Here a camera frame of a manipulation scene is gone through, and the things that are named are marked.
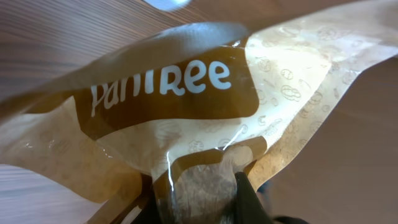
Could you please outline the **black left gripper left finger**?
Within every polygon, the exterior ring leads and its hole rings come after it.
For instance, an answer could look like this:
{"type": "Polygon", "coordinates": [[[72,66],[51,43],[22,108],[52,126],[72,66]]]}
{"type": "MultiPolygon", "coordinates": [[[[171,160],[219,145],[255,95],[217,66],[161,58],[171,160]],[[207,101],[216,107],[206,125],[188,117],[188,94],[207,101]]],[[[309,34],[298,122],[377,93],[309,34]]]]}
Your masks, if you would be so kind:
{"type": "Polygon", "coordinates": [[[131,224],[162,224],[153,190],[149,193],[149,199],[146,205],[131,224]]]}

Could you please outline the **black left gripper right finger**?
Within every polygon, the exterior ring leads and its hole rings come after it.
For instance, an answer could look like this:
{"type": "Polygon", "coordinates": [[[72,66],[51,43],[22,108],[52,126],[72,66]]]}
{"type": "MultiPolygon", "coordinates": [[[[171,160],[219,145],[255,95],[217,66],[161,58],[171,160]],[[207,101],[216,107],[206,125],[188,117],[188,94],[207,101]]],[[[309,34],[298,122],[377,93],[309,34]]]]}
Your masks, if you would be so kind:
{"type": "Polygon", "coordinates": [[[234,224],[273,224],[264,211],[244,172],[235,173],[237,191],[234,204],[234,224]]]}

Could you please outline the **beige brown cookie bag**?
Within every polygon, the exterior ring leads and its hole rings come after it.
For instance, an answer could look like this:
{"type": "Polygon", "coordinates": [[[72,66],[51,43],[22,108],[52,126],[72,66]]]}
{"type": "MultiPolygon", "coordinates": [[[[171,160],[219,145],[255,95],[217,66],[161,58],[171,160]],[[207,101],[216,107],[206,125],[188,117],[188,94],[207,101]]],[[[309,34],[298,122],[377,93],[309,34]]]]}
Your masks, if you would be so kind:
{"type": "Polygon", "coordinates": [[[365,69],[397,51],[396,1],[338,6],[171,64],[123,47],[82,68],[108,82],[35,100],[1,127],[1,162],[110,205],[151,190],[162,223],[232,223],[235,173],[291,161],[365,69]]]}

